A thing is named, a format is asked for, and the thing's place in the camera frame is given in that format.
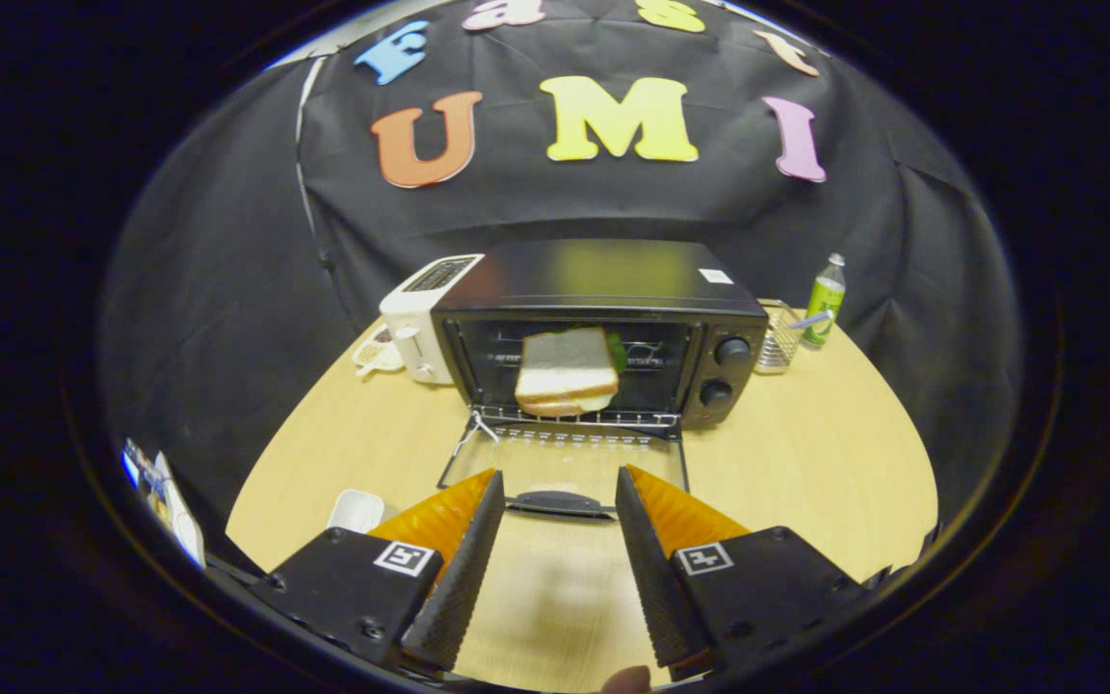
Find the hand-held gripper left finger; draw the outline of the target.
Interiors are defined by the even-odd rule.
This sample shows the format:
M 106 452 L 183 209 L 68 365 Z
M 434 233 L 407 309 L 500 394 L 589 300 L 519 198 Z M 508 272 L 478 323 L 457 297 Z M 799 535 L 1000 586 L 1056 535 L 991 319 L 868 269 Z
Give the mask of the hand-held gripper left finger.
M 505 511 L 500 470 L 366 533 L 327 529 L 261 580 L 261 600 L 383 668 L 454 668 Z

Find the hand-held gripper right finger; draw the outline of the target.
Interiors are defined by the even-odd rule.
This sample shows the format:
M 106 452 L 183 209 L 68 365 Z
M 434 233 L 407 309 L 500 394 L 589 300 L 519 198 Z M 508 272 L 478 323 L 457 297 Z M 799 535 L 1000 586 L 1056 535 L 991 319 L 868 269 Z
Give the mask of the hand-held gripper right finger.
M 750 531 L 639 467 L 620 467 L 616 509 L 653 654 L 675 681 L 771 667 L 872 596 L 796 531 Z

